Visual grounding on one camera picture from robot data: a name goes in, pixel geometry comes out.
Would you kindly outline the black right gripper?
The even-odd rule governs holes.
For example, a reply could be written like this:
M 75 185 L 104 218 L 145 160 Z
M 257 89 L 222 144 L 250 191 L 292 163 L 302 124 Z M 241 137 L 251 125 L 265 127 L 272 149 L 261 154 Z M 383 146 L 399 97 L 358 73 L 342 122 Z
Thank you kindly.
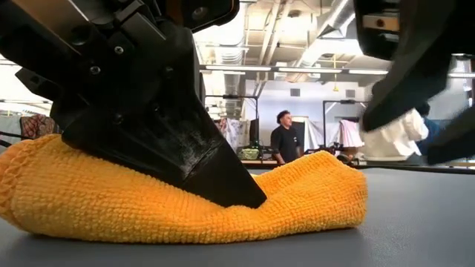
M 451 27 L 459 3 L 353 0 L 361 51 L 392 60 L 387 75 L 372 87 L 362 116 L 365 131 L 389 124 L 445 89 L 454 47 Z

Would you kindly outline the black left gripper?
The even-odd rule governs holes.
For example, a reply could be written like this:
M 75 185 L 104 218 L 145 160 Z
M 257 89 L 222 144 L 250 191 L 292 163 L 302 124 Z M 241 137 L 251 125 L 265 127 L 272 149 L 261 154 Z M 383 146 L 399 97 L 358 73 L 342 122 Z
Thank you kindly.
M 163 83 L 156 0 L 0 0 L 0 54 L 55 108 L 145 108 Z

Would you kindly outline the orange microfibre towel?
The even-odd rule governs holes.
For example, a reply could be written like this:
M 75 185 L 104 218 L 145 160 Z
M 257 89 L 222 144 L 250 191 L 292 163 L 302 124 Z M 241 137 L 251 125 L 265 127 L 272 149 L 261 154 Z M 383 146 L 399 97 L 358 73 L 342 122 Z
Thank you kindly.
M 58 135 L 0 153 L 0 218 L 33 234 L 113 243 L 233 243 L 352 228 L 367 181 L 321 151 L 254 176 L 258 208 L 224 208 L 68 147 Z

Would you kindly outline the long ceiling light strip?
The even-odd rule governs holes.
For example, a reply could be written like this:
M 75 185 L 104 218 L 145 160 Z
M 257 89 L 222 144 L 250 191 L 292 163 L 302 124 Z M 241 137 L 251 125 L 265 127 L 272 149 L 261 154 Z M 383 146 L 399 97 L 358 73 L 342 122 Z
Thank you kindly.
M 342 69 L 279 67 L 277 69 L 277 72 L 282 72 L 282 73 L 341 73 Z
M 348 70 L 349 74 L 355 75 L 374 75 L 374 76 L 383 76 L 388 73 L 387 70 L 363 70 L 363 69 L 350 69 Z
M 272 67 L 250 66 L 250 65 L 202 65 L 206 70 L 230 70 L 230 71 L 272 71 Z

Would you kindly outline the white floral cloth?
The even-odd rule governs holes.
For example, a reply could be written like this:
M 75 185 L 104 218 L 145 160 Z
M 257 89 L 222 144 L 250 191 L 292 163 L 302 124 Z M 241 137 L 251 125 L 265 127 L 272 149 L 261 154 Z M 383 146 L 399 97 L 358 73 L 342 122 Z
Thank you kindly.
M 239 147 L 249 144 L 249 120 L 222 118 L 219 121 L 218 129 L 230 144 L 233 151 L 237 151 Z

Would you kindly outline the green basket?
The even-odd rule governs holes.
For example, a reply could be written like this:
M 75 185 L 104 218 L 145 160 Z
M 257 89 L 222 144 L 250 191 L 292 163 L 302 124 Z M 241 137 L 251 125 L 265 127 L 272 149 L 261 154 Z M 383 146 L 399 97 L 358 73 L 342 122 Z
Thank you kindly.
M 260 151 L 258 148 L 242 148 L 238 154 L 241 160 L 257 160 L 259 158 Z

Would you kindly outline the red patterned cloth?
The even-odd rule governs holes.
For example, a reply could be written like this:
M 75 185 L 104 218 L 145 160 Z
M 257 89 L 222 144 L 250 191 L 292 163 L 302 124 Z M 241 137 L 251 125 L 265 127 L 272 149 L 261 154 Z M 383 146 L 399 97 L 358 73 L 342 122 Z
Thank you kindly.
M 20 118 L 21 135 L 25 139 L 38 139 L 49 134 L 60 134 L 62 131 L 49 116 L 33 115 Z

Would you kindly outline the pink cloth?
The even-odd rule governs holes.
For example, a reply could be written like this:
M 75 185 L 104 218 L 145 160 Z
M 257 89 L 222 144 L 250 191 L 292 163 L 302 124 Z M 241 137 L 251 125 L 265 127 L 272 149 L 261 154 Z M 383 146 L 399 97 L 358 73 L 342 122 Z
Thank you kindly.
M 339 122 L 339 132 L 339 142 L 345 148 L 360 148 L 364 145 L 359 134 L 359 125 L 357 122 L 342 119 Z

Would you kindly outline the black table frame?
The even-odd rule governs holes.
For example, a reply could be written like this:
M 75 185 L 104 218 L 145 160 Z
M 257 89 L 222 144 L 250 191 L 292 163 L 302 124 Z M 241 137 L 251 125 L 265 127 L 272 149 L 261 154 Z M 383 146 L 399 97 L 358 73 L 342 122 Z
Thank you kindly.
M 242 160 L 241 163 L 248 169 L 259 170 L 272 170 L 277 168 L 279 164 L 276 161 L 259 161 L 259 160 Z M 401 171 L 418 171 L 418 172 L 431 172 L 441 174 L 469 174 L 475 175 L 473 169 L 462 169 L 452 167 L 427 167 L 427 166 L 404 166 L 404 165 L 355 165 L 347 164 L 351 168 L 364 170 L 368 168 L 382 168 L 382 169 L 394 169 Z

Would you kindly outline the black metal rig frame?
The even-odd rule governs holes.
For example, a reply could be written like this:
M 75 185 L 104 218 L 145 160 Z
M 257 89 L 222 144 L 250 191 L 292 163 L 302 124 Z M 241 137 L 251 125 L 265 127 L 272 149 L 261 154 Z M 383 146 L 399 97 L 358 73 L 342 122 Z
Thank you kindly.
M 260 138 L 260 134 L 259 134 L 259 119 L 260 119 L 260 115 L 259 115 L 259 110 L 258 110 L 258 99 L 259 97 L 258 96 L 240 96 L 240 95 L 233 95 L 233 94 L 223 94 L 223 95 L 205 95 L 204 96 L 204 99 L 206 98 L 220 98 L 220 99 L 228 99 L 228 100 L 231 100 L 231 99 L 253 99 L 254 102 L 255 102 L 255 134 L 254 134 L 254 139 L 251 140 L 251 144 L 252 145 L 255 145 L 256 147 L 259 147 L 260 144 L 259 144 L 259 138 Z
M 323 119 L 323 147 L 327 146 L 327 118 L 326 115 L 336 105 L 356 105 L 359 104 L 363 108 L 367 107 L 367 101 L 356 101 L 354 99 L 342 99 L 342 100 L 324 100 L 322 102 L 322 119 Z

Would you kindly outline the corrugated silver ceiling duct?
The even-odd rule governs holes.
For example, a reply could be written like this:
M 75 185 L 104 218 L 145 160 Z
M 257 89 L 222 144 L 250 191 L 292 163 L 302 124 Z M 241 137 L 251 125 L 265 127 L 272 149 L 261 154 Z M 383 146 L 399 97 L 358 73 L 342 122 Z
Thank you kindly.
M 217 65 L 241 65 L 243 63 L 243 50 L 240 48 L 216 48 L 215 58 Z M 224 92 L 223 95 L 242 94 L 241 74 L 224 74 Z M 227 116 L 237 116 L 240 113 L 242 105 L 241 99 L 230 99 L 224 101 Z

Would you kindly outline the smooth silver ceiling duct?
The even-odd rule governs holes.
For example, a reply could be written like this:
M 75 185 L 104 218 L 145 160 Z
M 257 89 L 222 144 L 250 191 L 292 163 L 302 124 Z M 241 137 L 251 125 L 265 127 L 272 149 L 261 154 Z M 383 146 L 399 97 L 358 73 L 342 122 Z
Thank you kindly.
M 333 0 L 330 10 L 320 17 L 312 42 L 294 66 L 311 67 L 323 54 L 338 53 L 355 17 L 353 0 Z

